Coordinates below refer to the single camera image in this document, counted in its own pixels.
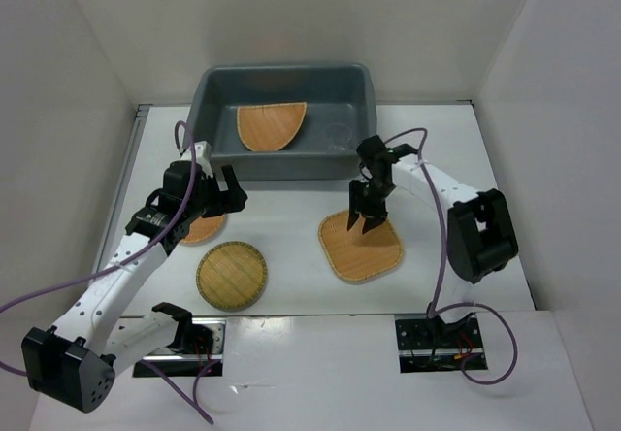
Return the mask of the square woven tray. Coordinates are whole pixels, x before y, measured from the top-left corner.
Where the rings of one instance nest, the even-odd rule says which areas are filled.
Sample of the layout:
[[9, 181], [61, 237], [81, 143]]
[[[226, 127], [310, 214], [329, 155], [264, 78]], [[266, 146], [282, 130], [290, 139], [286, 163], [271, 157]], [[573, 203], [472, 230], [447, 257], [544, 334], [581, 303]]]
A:
[[348, 211], [325, 217], [318, 240], [333, 272], [349, 283], [368, 282], [394, 270], [404, 256], [401, 239], [389, 220], [363, 234], [360, 218], [348, 230]]

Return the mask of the triangular woven tray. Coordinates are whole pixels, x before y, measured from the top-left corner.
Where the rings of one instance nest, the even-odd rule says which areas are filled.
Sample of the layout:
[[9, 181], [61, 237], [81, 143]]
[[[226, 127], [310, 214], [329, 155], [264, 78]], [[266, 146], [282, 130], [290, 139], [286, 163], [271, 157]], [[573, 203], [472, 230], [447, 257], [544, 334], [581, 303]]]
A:
[[301, 130], [307, 106], [293, 102], [239, 107], [237, 131], [242, 144], [254, 152], [284, 149]]

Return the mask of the round green-rimmed bamboo tray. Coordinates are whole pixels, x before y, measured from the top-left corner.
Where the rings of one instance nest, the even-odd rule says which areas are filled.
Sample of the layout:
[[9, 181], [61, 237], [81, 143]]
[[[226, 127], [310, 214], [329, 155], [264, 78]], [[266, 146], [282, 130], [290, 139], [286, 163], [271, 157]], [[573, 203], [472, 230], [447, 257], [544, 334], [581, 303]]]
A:
[[264, 292], [267, 280], [264, 256], [256, 247], [241, 241], [213, 247], [200, 260], [196, 271], [201, 297], [224, 312], [251, 306]]

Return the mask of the clear plastic cup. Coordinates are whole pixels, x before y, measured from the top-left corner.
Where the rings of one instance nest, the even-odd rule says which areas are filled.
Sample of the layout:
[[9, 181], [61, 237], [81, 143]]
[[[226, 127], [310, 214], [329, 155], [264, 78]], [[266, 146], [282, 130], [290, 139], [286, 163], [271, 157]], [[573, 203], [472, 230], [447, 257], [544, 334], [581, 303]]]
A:
[[343, 123], [332, 123], [324, 129], [326, 148], [331, 151], [347, 151], [352, 149], [352, 131]]

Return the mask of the grey plastic bin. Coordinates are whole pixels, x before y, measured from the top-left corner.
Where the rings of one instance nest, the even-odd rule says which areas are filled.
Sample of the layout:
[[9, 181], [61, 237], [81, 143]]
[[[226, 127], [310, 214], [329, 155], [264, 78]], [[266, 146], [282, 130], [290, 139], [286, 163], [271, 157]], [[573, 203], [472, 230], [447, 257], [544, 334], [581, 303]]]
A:
[[219, 66], [200, 80], [187, 123], [213, 167], [241, 181], [344, 180], [375, 135], [376, 97], [359, 63]]

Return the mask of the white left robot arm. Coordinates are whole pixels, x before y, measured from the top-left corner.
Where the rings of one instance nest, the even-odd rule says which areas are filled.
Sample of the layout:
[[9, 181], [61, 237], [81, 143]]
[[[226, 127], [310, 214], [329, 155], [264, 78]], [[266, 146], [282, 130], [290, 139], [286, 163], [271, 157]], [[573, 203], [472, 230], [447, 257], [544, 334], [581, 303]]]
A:
[[147, 279], [166, 261], [200, 217], [244, 209], [247, 195], [230, 165], [227, 187], [188, 160], [170, 164], [163, 185], [134, 213], [102, 276], [49, 328], [33, 327], [21, 342], [29, 386], [83, 413], [96, 410], [116, 377], [158, 348], [184, 352], [206, 338], [190, 311], [153, 306], [134, 327], [116, 323]]

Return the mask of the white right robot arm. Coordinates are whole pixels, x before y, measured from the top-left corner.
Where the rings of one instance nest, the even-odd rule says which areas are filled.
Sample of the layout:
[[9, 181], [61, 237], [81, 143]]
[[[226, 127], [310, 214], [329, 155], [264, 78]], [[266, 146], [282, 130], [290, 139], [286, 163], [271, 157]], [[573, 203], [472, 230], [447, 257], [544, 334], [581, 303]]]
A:
[[433, 345], [446, 347], [474, 310], [469, 288], [518, 254], [506, 198], [496, 188], [478, 190], [454, 179], [425, 160], [422, 147], [389, 147], [374, 135], [356, 153], [364, 173], [349, 184], [348, 228], [358, 220], [364, 234], [380, 227], [388, 218], [386, 200], [397, 188], [438, 213], [441, 261], [425, 331]]

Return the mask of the round tan woven tray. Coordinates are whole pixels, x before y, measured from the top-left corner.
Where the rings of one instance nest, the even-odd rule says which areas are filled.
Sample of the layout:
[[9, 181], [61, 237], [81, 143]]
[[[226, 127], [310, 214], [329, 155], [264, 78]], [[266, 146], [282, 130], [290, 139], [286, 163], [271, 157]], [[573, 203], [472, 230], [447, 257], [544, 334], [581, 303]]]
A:
[[216, 217], [201, 217], [195, 220], [189, 229], [188, 235], [180, 242], [187, 246], [197, 246], [206, 243], [216, 237], [224, 228], [227, 221], [226, 215]]

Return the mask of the aluminium table edge rail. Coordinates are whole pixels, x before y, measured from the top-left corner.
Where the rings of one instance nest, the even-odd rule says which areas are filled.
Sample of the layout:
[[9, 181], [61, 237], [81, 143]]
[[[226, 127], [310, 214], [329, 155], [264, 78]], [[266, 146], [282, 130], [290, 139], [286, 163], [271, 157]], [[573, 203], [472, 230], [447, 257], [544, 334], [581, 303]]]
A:
[[147, 120], [150, 104], [140, 104], [137, 107], [136, 115], [132, 125], [126, 152], [123, 157], [122, 167], [119, 179], [114, 193], [110, 215], [108, 218], [105, 235], [101, 243], [101, 251], [99, 253], [98, 268], [101, 269], [108, 261], [110, 249], [114, 243], [114, 236], [120, 219], [122, 205], [124, 202], [126, 190], [131, 178], [131, 171], [136, 160], [139, 144], [142, 139], [145, 122]]

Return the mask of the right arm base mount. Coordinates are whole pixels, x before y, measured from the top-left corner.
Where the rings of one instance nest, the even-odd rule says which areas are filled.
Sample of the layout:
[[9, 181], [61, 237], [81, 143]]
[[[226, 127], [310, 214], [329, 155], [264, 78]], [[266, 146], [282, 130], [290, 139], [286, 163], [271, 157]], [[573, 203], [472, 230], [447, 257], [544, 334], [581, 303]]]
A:
[[401, 373], [452, 372], [487, 369], [479, 324], [474, 315], [454, 323], [424, 315], [394, 319]]

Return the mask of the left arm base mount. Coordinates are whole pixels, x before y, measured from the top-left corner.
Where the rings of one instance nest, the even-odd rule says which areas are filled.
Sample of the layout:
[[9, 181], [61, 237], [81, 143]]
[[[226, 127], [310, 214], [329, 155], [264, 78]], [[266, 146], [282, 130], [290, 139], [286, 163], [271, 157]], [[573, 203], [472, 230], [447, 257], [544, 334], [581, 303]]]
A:
[[143, 358], [169, 378], [195, 378], [211, 361], [205, 377], [221, 377], [226, 319], [195, 317], [195, 333], [182, 347], [158, 348]]

